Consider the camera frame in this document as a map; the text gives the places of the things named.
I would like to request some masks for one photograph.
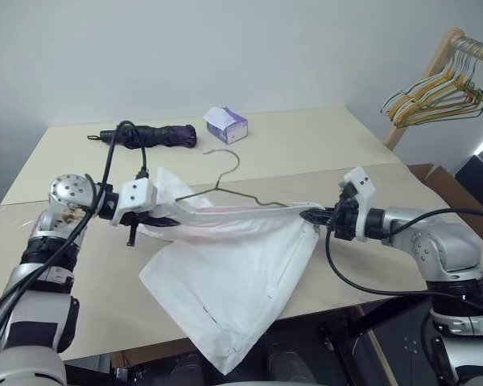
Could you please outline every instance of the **cardboard box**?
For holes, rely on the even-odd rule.
[[[111,366],[114,368],[130,368],[137,364],[152,360],[168,358],[187,352],[196,351],[195,345],[188,338],[136,347],[111,353]]]
[[[231,144],[245,138],[249,133],[249,123],[227,107],[212,107],[205,115],[208,131],[225,142]]]
[[[438,193],[449,207],[468,207],[483,211],[483,205],[468,193],[443,167],[439,166],[430,173],[432,167],[432,164],[422,164],[411,165],[408,168],[424,185]],[[483,217],[465,214],[459,214],[459,216],[483,240]]]

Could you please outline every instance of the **white wall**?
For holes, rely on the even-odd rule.
[[[483,0],[0,0],[0,198],[54,124],[347,105],[384,138],[453,26],[483,41]],[[397,153],[453,170],[482,138],[419,126]]]

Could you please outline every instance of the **folded umbrella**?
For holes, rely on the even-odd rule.
[[[102,130],[99,135],[89,135],[88,139],[110,143],[113,136],[114,130]],[[165,145],[192,148],[196,145],[196,131],[192,125],[163,127],[124,125],[118,133],[117,143],[127,149],[138,149],[141,144],[145,147]]]

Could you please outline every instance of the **black cord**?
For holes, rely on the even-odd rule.
[[[131,121],[128,121],[130,125],[132,126],[132,129],[134,131],[134,134],[136,135],[136,138],[138,139],[139,142],[139,148],[142,150],[142,168],[138,175],[136,176],[136,179],[147,177],[148,178],[148,172],[147,172],[147,151],[145,149],[145,142],[142,141],[142,136],[139,133],[138,127],[132,123]]]
[[[122,121],[118,124],[114,136],[111,139],[111,143],[109,144],[109,151],[107,154],[107,159],[105,161],[104,167],[104,174],[102,176],[102,181],[100,185],[100,189],[98,194],[95,195],[94,200],[92,201],[89,210],[86,212],[85,216],[79,222],[79,224],[73,229],[73,231],[68,236],[68,239],[57,249],[48,259],[35,271],[29,273],[25,276],[22,280],[15,283],[11,286],[1,297],[0,297],[0,305],[4,303],[9,297],[11,297],[9,303],[7,304],[4,311],[0,314],[0,334],[2,333],[3,327],[6,325],[7,321],[9,320],[10,314],[12,313],[14,307],[20,300],[20,298],[27,292],[27,290],[31,287],[31,285],[38,279],[41,274],[48,269],[48,267],[53,266],[56,264],[60,258],[63,256],[62,253],[64,250],[79,236],[79,234],[85,229],[88,222],[93,217],[94,212],[97,210],[98,204],[102,195],[104,194],[105,186],[107,185],[107,180],[109,178],[109,171],[111,169],[111,162],[113,160],[113,153],[114,153],[114,146],[116,145],[116,141],[118,138],[119,131],[123,128],[124,125],[133,125],[130,121]]]
[[[330,219],[328,223],[328,234],[325,237],[325,254],[326,257],[328,258],[328,263],[329,266],[331,266],[331,269],[333,272],[346,284],[356,288],[357,290],[367,292],[369,294],[374,294],[374,295],[382,295],[382,296],[416,296],[416,297],[427,297],[427,296],[432,296],[432,297],[439,297],[439,298],[447,298],[451,300],[456,300],[462,304],[465,304],[467,307],[472,308],[474,310],[477,310],[481,313],[483,313],[483,306],[475,303],[475,302],[470,302],[468,300],[464,300],[462,298],[457,297],[456,295],[451,295],[451,294],[446,294],[443,292],[436,292],[436,291],[383,291],[380,289],[371,289],[364,287],[363,285],[359,285],[353,281],[350,281],[347,277],[343,275],[342,272],[338,270],[338,268],[335,266],[332,257],[331,257],[331,250],[329,248],[329,242],[331,240],[331,233],[334,224],[336,223],[336,218],[338,216],[338,212],[340,210],[342,204],[342,199],[338,202],[338,204],[335,206],[335,211],[332,214],[332,218]]]
[[[92,192],[91,203],[94,203],[95,202],[95,199],[97,199],[97,185],[95,185],[95,182],[91,178],[91,175],[89,175],[88,173],[86,173],[86,174],[84,174],[84,176],[86,177],[86,179],[91,184],[91,192]]]
[[[403,230],[409,228],[411,225],[418,223],[419,221],[422,221],[426,219],[427,217],[432,217],[432,216],[437,216],[441,215],[444,213],[466,213],[468,215],[476,215],[476,216],[482,216],[483,217],[483,211],[479,211],[477,209],[469,209],[465,207],[448,207],[446,209],[438,209],[436,211],[429,211],[427,213],[424,213],[423,215],[420,215],[419,217],[415,217],[413,220],[408,221],[404,225],[401,225],[400,227],[394,229],[389,233],[389,237],[392,237],[393,235],[398,234],[399,232],[402,232]]]

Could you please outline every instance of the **beige table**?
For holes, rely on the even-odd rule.
[[[247,114],[249,137],[229,145],[241,158],[236,173],[226,181],[264,179],[312,171],[335,170],[358,165],[399,162],[398,158],[347,109],[307,109],[280,113]],[[227,154],[203,155],[203,151],[226,147],[208,133],[202,118],[140,121],[162,126],[192,124],[199,138],[195,149],[156,146],[147,151],[150,170],[172,170],[191,185],[213,183],[231,162]],[[90,141],[89,134],[114,129],[115,124],[51,127],[41,138],[14,181],[2,205],[47,199],[47,189],[64,173],[89,173],[100,179],[107,145]],[[118,146],[114,151],[109,181],[118,185],[134,178],[141,165],[139,151]]]
[[[351,146],[350,136],[345,142],[343,147]],[[392,154],[386,153],[388,150],[380,152],[383,152],[384,158],[394,160]],[[122,161],[122,157],[116,159],[117,163]],[[253,193],[264,200],[315,201],[330,206],[338,196],[338,181],[349,169],[303,171],[294,175],[244,179],[227,183],[226,186]],[[400,162],[370,164],[365,169],[378,189],[375,207],[409,206],[427,210],[446,207],[442,199],[418,182]],[[243,200],[231,195],[212,197],[217,204],[245,203]],[[10,270],[19,262],[31,222],[45,207],[45,202],[0,207],[0,293]],[[462,222],[454,215],[448,215],[448,218]],[[72,346],[62,355],[64,359],[184,337],[184,333],[138,279],[141,268],[165,243],[139,235],[136,247],[128,248],[125,244],[127,235],[127,228],[110,227],[104,220],[94,220],[89,225],[75,270],[76,283],[72,292],[81,303],[77,333]],[[411,257],[383,247],[378,242],[335,240],[332,254],[340,269],[362,285],[383,290],[425,288]],[[379,297],[348,287],[335,277],[328,268],[323,242],[320,242],[281,318],[376,299]]]

